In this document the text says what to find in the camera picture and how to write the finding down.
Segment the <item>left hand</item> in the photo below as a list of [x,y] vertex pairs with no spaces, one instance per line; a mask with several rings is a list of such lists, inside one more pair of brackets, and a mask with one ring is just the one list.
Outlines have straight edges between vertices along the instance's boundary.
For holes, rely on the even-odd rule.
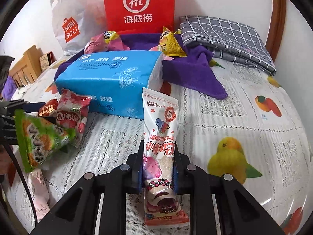
[[0,145],[0,175],[7,174],[11,168],[12,160],[3,145]]

